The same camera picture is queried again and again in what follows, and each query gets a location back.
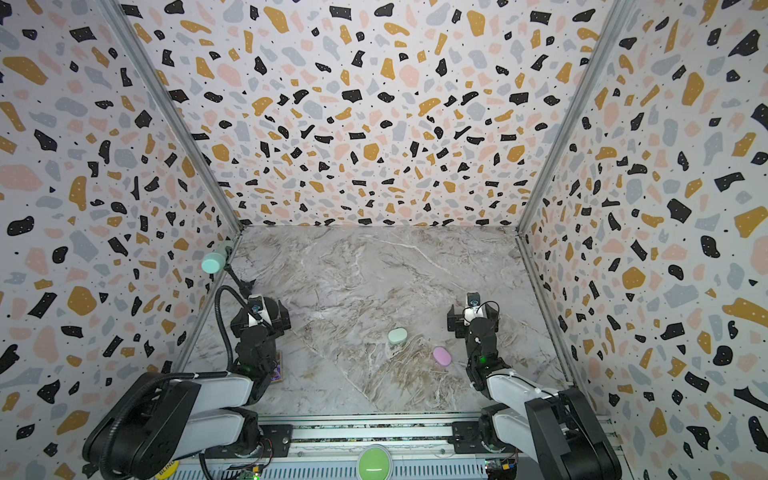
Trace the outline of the mint green microphone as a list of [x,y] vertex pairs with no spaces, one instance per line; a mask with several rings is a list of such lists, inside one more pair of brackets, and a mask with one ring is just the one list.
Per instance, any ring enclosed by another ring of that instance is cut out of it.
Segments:
[[209,275],[221,272],[228,265],[233,249],[234,243],[232,241],[222,242],[216,250],[203,257],[201,261],[202,270]]

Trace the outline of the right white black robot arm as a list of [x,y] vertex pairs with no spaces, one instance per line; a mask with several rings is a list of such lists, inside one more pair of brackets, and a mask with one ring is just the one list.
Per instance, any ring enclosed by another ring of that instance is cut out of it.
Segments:
[[524,378],[500,356],[496,301],[470,292],[463,309],[451,307],[446,321],[447,330],[465,341],[465,370],[472,387],[493,402],[477,422],[483,448],[524,453],[545,479],[622,477],[618,455],[577,387],[547,389]]

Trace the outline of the colourful trading card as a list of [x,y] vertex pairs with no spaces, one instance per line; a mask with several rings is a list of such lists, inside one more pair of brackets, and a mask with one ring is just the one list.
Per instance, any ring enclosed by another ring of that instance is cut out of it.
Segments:
[[275,368],[273,370],[273,374],[272,374],[272,378],[271,378],[271,383],[272,384],[279,383],[279,382],[281,382],[283,380],[282,364],[283,364],[282,352],[278,351],[277,352],[277,356],[276,356],[276,360],[275,360]]

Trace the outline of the mint green earbud case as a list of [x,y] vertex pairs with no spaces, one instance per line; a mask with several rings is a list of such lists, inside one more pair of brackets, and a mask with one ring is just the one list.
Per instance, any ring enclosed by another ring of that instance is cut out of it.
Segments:
[[407,341],[408,332],[405,328],[398,327],[390,330],[387,338],[391,345],[400,345]]

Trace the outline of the black microphone stand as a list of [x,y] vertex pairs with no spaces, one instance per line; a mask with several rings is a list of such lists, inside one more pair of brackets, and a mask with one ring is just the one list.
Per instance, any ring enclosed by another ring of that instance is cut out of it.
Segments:
[[247,298],[247,297],[249,297],[252,294],[253,287],[254,287],[254,284],[255,284],[254,280],[250,280],[250,281],[241,280],[237,276],[237,274],[235,273],[234,269],[232,268],[232,266],[230,264],[226,264],[224,266],[224,271],[234,281],[234,283],[236,284],[236,286],[237,286],[237,288],[239,290],[239,293],[240,293],[240,295],[242,297]]

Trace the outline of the pink earbud charging case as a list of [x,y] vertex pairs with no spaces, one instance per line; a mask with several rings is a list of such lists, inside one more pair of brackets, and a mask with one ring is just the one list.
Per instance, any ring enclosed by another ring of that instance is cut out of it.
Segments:
[[452,364],[452,356],[448,350],[442,346],[435,347],[432,351],[435,362],[441,367],[448,367]]

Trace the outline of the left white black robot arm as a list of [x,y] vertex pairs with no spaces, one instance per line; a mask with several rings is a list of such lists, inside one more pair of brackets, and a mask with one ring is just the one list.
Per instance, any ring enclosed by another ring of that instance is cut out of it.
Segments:
[[261,425],[252,407],[278,376],[276,341],[290,329],[287,308],[253,295],[230,324],[223,371],[141,375],[85,441],[84,460],[105,479],[153,479],[174,462],[218,452],[264,467],[284,454],[288,430]]

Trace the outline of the green round button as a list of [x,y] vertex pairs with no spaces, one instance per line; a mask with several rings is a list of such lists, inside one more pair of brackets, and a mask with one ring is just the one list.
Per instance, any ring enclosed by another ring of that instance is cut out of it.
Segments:
[[359,480],[389,480],[392,472],[391,454],[383,446],[371,445],[358,457],[357,475]]

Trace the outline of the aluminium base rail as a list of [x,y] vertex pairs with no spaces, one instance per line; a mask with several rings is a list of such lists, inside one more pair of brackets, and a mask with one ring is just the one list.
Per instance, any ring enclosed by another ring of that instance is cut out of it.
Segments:
[[380,447],[392,479],[541,478],[534,457],[487,449],[479,418],[477,412],[266,415],[259,420],[265,452],[238,458],[217,447],[206,465],[214,479],[356,479],[363,452]]

